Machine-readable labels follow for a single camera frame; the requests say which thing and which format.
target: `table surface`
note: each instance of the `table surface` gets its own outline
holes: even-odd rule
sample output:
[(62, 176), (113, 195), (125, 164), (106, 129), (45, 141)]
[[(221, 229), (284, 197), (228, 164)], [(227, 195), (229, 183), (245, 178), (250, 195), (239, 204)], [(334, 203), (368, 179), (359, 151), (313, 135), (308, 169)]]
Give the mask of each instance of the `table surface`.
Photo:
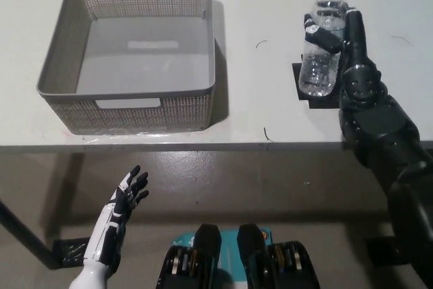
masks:
[[(390, 93), (432, 146), (431, 0), (346, 1), (363, 12), (369, 56)], [(292, 73), (313, 2), (215, 0), (215, 37), (227, 60), (219, 121), (200, 132), (110, 137), (71, 134), (36, 91), (62, 0), (0, 0), (0, 151), (340, 147), (338, 110), (310, 110)]]

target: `plastic water bottle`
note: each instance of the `plastic water bottle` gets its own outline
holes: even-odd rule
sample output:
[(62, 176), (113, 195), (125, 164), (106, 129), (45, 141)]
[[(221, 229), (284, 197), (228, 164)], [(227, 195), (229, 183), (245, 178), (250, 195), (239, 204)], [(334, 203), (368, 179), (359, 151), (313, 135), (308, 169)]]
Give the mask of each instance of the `plastic water bottle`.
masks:
[[(343, 39), (345, 11), (343, 0), (316, 0), (311, 17), (314, 22)], [(329, 95), (336, 84), (340, 54), (331, 54), (305, 41), (299, 90), (309, 96)]]

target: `metal frame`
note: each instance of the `metal frame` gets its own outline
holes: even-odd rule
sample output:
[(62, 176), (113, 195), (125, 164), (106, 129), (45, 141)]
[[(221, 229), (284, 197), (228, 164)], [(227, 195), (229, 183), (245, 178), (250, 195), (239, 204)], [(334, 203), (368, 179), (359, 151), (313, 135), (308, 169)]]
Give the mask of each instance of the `metal frame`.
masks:
[(55, 240), (50, 250), (2, 201), (0, 224), (50, 270), (83, 265), (89, 238)]

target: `blue object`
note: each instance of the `blue object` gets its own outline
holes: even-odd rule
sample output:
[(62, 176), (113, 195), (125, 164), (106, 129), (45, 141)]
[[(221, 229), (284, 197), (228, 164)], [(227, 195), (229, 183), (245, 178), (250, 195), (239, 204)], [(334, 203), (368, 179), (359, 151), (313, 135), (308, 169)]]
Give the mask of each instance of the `blue object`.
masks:
[[(272, 233), (269, 228), (261, 228), (266, 245), (272, 244)], [(192, 246), (194, 232), (183, 234), (173, 241), (173, 245)], [(246, 282), (244, 266), (237, 247), (237, 229), (221, 231), (221, 252), (218, 269), (227, 272), (233, 282)]]

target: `concrete floor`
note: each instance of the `concrete floor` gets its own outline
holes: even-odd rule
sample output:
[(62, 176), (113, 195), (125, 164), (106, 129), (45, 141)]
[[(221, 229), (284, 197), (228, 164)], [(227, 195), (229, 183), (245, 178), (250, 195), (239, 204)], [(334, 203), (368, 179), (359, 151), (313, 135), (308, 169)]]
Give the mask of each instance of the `concrete floor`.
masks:
[[(109, 288), (153, 289), (171, 241), (200, 223), (255, 222), (300, 240), (321, 287), (424, 288), (408, 266), (374, 269), (364, 238), (391, 234), (385, 197), (350, 152), (161, 152), (0, 156), (0, 197), (44, 241), (89, 236), (136, 164), (150, 196), (127, 227)], [(0, 227), (0, 288), (67, 288), (80, 269), (48, 271)]]

